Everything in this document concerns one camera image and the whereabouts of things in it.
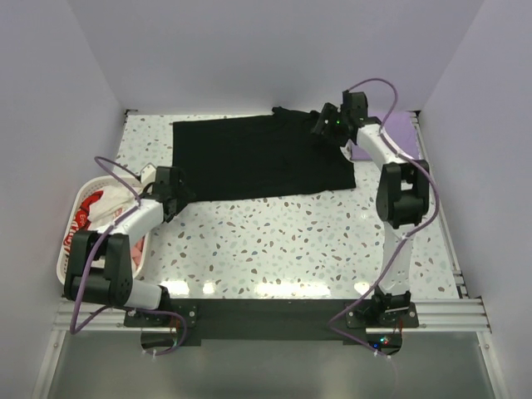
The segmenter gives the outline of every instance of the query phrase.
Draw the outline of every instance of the speckled table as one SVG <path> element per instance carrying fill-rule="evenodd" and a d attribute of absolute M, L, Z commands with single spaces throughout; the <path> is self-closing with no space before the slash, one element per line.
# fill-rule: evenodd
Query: speckled table
<path fill-rule="evenodd" d="M 136 172 L 171 165 L 172 122 L 224 117 L 129 115 L 116 158 Z M 173 297 L 359 297 L 381 269 L 384 233 L 380 172 L 354 170 L 354 190 L 189 204 L 154 231 L 139 278 Z M 458 298 L 439 221 L 415 237 L 410 280 L 414 300 Z"/>

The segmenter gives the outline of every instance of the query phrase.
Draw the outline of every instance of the laundry basket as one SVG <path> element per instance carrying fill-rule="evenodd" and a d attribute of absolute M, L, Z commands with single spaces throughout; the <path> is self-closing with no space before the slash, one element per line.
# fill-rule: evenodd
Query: laundry basket
<path fill-rule="evenodd" d="M 126 183 L 128 183 L 134 188 L 141 187 L 139 180 L 135 179 L 132 176 L 122 175 L 121 178 Z M 95 179 L 92 179 L 88 181 L 85 185 L 83 185 L 83 187 L 81 187 L 81 189 L 77 193 L 76 201 L 74 202 L 74 206 L 72 207 L 72 212 L 70 213 L 70 219 L 68 220 L 68 224 L 66 225 L 65 233 L 62 236 L 61 251 L 59 252 L 59 259 L 57 260 L 57 278 L 59 278 L 59 281 L 61 281 L 61 284 L 65 283 L 65 277 L 67 275 L 68 256 L 69 256 L 65 250 L 63 240 L 70 232 L 71 223 L 76 217 L 76 212 L 79 210 L 81 203 L 84 200 L 86 200 L 90 195 L 92 195 L 96 191 L 108 185 L 120 186 L 121 183 L 115 180 L 111 176 L 96 177 Z M 144 237 L 144 246 L 142 247 L 142 256 L 140 258 L 140 264 L 138 268 L 133 270 L 133 278 L 136 278 L 139 275 L 140 271 L 142 270 L 142 266 L 144 265 L 144 262 L 145 262 L 146 253 L 148 252 L 148 248 L 150 247 L 150 240 L 151 240 L 151 232 L 149 232 Z"/>

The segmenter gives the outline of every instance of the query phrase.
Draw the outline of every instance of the red fabric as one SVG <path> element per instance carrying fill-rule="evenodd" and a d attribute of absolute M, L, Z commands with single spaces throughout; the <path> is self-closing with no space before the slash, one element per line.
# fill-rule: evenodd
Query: red fabric
<path fill-rule="evenodd" d="M 95 202 L 99 201 L 101 196 L 103 195 L 103 191 L 95 191 L 91 195 L 89 195 L 86 199 L 83 200 L 81 203 L 80 209 L 77 210 L 76 214 L 74 215 L 74 219 L 72 220 L 70 224 L 70 229 L 68 230 L 68 234 L 66 235 L 65 239 L 63 240 L 63 247 L 65 248 L 65 251 L 67 254 L 70 253 L 70 246 L 72 244 L 72 236 L 77 230 L 83 230 L 88 229 L 89 226 L 91 226 L 91 222 L 89 221 L 89 209 L 91 207 L 91 204 L 94 204 Z"/>

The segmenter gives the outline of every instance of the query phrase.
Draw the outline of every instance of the white wall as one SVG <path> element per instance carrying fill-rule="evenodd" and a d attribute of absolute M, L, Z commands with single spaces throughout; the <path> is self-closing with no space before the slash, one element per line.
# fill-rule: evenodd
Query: white wall
<path fill-rule="evenodd" d="M 465 281 L 515 398 L 532 392 L 530 0 L 485 0 L 421 112 Z"/>
<path fill-rule="evenodd" d="M 0 6 L 0 397 L 31 395 L 61 289 L 55 262 L 91 158 L 122 109 L 63 0 Z"/>
<path fill-rule="evenodd" d="M 205 113 L 321 108 L 373 76 L 421 109 L 482 0 L 69 2 L 125 107 Z"/>

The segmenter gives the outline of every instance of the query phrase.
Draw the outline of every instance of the black cloth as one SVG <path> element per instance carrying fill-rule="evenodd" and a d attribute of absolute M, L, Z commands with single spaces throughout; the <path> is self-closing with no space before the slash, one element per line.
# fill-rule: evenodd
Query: black cloth
<path fill-rule="evenodd" d="M 311 135 L 318 113 L 174 123 L 173 165 L 195 201 L 243 200 L 355 187 L 352 163 Z"/>

